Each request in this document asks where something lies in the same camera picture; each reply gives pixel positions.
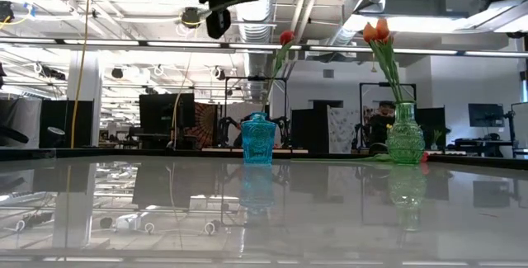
fluorescent light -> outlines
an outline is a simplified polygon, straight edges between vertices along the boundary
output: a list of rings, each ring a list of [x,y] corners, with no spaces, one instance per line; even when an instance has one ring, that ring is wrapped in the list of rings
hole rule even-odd
[[[282,45],[230,44],[231,49],[281,49]]]
[[[314,51],[336,51],[336,52],[354,52],[354,53],[371,53],[370,48],[352,47],[352,46],[322,46],[312,45],[309,50]]]
[[[172,42],[172,41],[149,41],[150,46],[167,46],[167,47],[190,47],[190,48],[211,48],[218,49],[220,43],[214,42]]]
[[[496,33],[526,32],[528,31],[528,15],[510,21],[506,25],[495,30]]]
[[[467,262],[462,261],[404,261],[403,265],[408,266],[467,266]]]
[[[64,40],[67,45],[84,45],[84,40]],[[139,45],[134,40],[87,40],[87,45]]]
[[[41,39],[41,38],[5,38],[0,37],[0,42],[9,42],[9,43],[46,43],[54,44],[55,40],[51,39]]]
[[[389,29],[392,32],[450,33],[460,28],[460,23],[465,22],[465,19],[427,16],[392,16],[387,17],[387,21],[389,22]],[[367,22],[372,26],[376,26],[378,18],[352,15],[343,27],[349,31],[362,31]]]
[[[456,50],[444,49],[394,49],[395,54],[456,54]]]
[[[494,57],[494,58],[528,58],[525,52],[500,52],[500,51],[466,51],[465,56]]]
[[[528,262],[506,262],[506,261],[486,261],[479,262],[481,266],[528,266]]]

desk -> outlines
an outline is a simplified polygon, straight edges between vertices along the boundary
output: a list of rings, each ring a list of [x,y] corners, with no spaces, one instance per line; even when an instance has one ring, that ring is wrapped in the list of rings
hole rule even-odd
[[[503,140],[457,139],[455,140],[455,146],[457,151],[477,153],[485,157],[502,158],[499,148],[501,146],[513,146],[513,143]]]

person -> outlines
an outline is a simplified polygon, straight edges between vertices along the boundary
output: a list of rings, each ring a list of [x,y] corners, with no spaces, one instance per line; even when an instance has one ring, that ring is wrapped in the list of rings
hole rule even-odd
[[[379,103],[378,113],[370,118],[370,145],[385,143],[387,125],[394,124],[394,104],[391,101]]]

wire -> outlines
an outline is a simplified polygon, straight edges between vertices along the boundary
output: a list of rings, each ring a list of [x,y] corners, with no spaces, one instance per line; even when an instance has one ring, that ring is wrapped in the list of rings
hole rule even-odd
[[[196,39],[197,36],[198,36],[198,30],[195,30],[195,39]],[[177,138],[176,116],[177,116],[178,102],[180,101],[180,96],[182,94],[183,87],[185,86],[185,81],[187,80],[187,74],[189,73],[189,67],[191,66],[192,54],[193,53],[189,53],[189,60],[187,61],[187,67],[186,67],[185,73],[183,75],[183,81],[181,81],[182,85],[180,86],[180,89],[178,90],[178,94],[177,94],[176,100],[174,102],[174,111],[172,112],[172,130],[173,130],[172,135],[174,136],[174,138],[172,139],[172,146],[173,147],[176,146],[176,138]]]
[[[11,17],[10,17],[10,16],[7,16],[7,17],[3,20],[2,24],[0,24],[0,30],[1,30],[1,29],[7,24],[7,22],[9,21],[9,19],[11,19]]]
[[[86,12],[90,11],[90,0],[86,1]],[[79,103],[79,95],[81,93],[81,82],[83,81],[83,70],[84,70],[84,58],[86,56],[86,46],[88,42],[88,13],[85,14],[84,19],[84,43],[82,45],[82,56],[81,56],[81,68],[79,69],[79,79],[77,81],[77,91],[75,92],[75,102],[73,103],[73,114],[72,114],[72,140],[70,142],[70,148],[75,145],[75,122],[77,120],[77,108]],[[68,175],[66,180],[66,229],[64,232],[64,247],[68,248],[68,229],[69,229],[69,192],[72,180],[72,167],[68,166]]]

computer monitor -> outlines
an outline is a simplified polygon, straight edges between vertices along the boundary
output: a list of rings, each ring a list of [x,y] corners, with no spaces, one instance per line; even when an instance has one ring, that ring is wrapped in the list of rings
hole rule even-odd
[[[504,127],[502,104],[469,104],[471,127]]]
[[[170,134],[177,94],[140,95],[141,128],[146,134]],[[195,95],[181,94],[177,111],[177,127],[195,126]]]

